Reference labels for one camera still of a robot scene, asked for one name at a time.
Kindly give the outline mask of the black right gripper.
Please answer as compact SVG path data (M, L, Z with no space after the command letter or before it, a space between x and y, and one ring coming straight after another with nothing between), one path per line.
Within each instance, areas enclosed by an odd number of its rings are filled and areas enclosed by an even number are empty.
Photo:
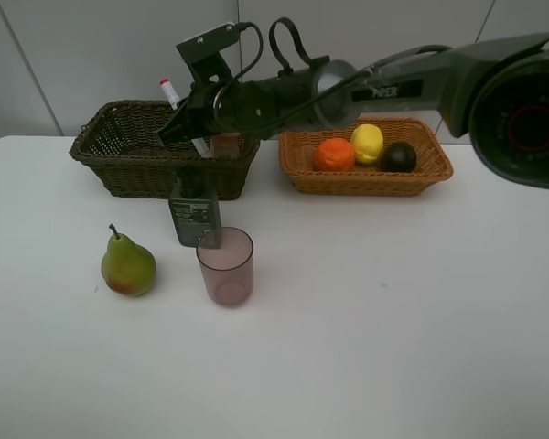
M223 80L199 101L195 93L156 131L162 145L188 142L221 133L250 134L267 139L283 131L321 128L323 101L315 99L328 87L332 62L315 58L305 69L281 69L265 80Z

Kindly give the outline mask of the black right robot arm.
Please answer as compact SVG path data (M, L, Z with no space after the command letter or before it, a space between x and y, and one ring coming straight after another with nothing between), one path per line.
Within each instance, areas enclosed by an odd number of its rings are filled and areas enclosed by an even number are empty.
M194 82L157 138L268 139L346 127L365 112L436 111L452 136L470 138L494 174L549 189L549 32L422 46L362 69L326 57L305 64L255 81L213 71Z

